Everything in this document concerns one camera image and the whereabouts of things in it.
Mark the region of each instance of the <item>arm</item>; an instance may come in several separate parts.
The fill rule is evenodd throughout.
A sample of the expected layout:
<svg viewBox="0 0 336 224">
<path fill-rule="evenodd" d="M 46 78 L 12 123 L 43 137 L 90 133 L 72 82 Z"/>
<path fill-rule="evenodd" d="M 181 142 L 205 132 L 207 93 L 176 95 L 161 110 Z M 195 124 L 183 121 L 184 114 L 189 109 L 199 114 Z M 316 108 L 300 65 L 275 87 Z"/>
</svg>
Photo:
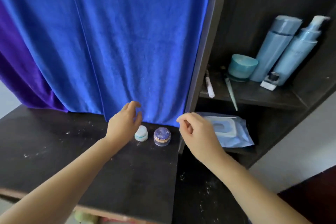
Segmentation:
<svg viewBox="0 0 336 224">
<path fill-rule="evenodd" d="M 207 120 L 185 113 L 177 121 L 190 151 L 229 188 L 253 224 L 310 223 L 226 154 Z"/>
<path fill-rule="evenodd" d="M 106 137 L 0 216 L 1 224 L 64 223 L 103 165 L 134 136 L 142 116 L 132 101 L 114 115 Z"/>
</svg>

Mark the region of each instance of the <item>blue bottle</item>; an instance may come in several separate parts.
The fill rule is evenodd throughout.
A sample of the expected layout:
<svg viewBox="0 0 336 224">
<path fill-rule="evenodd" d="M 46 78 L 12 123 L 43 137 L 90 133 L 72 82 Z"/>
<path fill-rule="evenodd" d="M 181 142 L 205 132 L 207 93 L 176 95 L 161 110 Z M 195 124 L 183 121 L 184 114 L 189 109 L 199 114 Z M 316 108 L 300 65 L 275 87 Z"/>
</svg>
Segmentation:
<svg viewBox="0 0 336 224">
<path fill-rule="evenodd" d="M 324 20 L 329 19 L 330 17 L 315 16 L 309 26 L 301 29 L 300 34 L 293 38 L 274 68 L 274 72 L 280 75 L 279 86 L 287 81 L 288 77 L 317 44 L 316 39 L 321 34 L 319 28 Z"/>
<path fill-rule="evenodd" d="M 256 59 L 259 63 L 250 76 L 250 80 L 261 82 L 265 79 L 268 72 L 292 40 L 301 23 L 301 19 L 285 15 L 279 15 L 275 18 L 258 52 Z"/>
</svg>

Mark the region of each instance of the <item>black bottle cap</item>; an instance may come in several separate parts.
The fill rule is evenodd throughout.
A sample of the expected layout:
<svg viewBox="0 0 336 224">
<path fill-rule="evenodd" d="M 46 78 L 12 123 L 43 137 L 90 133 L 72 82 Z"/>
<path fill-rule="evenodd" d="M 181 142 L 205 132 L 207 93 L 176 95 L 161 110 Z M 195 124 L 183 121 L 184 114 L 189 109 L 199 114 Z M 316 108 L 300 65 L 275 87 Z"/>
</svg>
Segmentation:
<svg viewBox="0 0 336 224">
<path fill-rule="evenodd" d="M 279 79 L 280 75 L 278 73 L 272 72 L 269 76 L 268 79 L 276 82 Z"/>
</svg>

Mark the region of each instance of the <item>forearm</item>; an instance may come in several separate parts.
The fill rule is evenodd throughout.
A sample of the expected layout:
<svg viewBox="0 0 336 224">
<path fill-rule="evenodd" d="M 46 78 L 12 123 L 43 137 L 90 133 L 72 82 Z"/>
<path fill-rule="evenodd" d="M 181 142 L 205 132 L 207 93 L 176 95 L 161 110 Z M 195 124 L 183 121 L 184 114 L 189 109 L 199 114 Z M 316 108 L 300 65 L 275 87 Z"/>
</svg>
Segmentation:
<svg viewBox="0 0 336 224">
<path fill-rule="evenodd" d="M 306 224 L 302 215 L 223 153 L 206 166 L 229 188 L 253 224 Z"/>
<path fill-rule="evenodd" d="M 63 223 L 103 165 L 122 146 L 101 139 L 0 217 L 0 223 Z"/>
</svg>

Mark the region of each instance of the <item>person's left hand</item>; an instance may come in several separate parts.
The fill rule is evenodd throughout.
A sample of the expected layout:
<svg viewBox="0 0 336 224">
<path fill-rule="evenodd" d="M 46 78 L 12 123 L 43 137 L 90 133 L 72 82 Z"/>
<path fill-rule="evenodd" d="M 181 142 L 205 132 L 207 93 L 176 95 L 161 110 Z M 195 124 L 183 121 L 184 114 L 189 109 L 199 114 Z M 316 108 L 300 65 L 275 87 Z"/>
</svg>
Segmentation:
<svg viewBox="0 0 336 224">
<path fill-rule="evenodd" d="M 134 134 L 139 129 L 142 122 L 142 114 L 138 112 L 135 117 L 135 109 L 137 107 L 141 107 L 141 104 L 136 101 L 127 103 L 120 112 L 109 120 L 105 138 L 110 143 L 113 143 L 114 147 L 121 149 L 134 137 Z"/>
</svg>

